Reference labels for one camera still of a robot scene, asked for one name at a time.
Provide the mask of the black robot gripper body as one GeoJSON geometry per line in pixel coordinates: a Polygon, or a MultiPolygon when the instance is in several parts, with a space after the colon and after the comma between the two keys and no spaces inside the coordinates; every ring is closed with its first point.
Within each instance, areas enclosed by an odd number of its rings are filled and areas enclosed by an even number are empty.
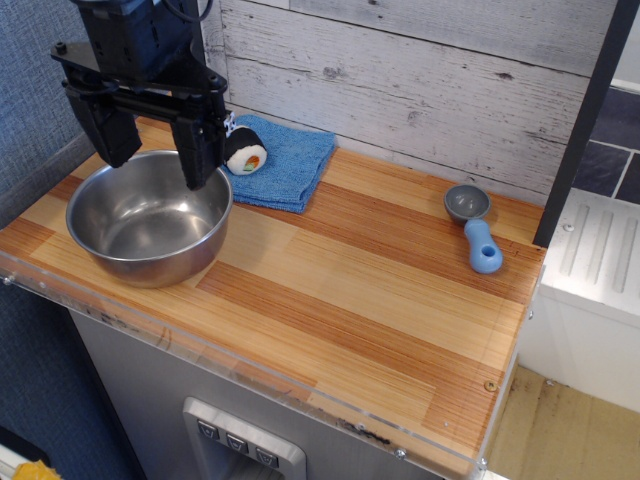
{"type": "Polygon", "coordinates": [[[76,1],[88,40],[56,44],[54,60],[65,71],[65,90],[111,95],[130,89],[145,106],[157,106],[150,91],[165,90],[200,100],[226,113],[226,80],[191,51],[195,32],[211,13],[188,1],[76,1]]]}

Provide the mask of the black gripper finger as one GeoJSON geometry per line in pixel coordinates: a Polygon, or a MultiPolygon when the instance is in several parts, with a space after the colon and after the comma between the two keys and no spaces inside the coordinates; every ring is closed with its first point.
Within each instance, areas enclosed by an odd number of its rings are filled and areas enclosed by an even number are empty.
{"type": "Polygon", "coordinates": [[[111,95],[66,94],[74,115],[96,152],[109,166],[123,166],[141,147],[134,116],[120,111],[111,95]]]}
{"type": "Polygon", "coordinates": [[[192,191],[203,188],[223,164],[226,117],[207,105],[183,102],[170,121],[186,185],[192,191]]]}

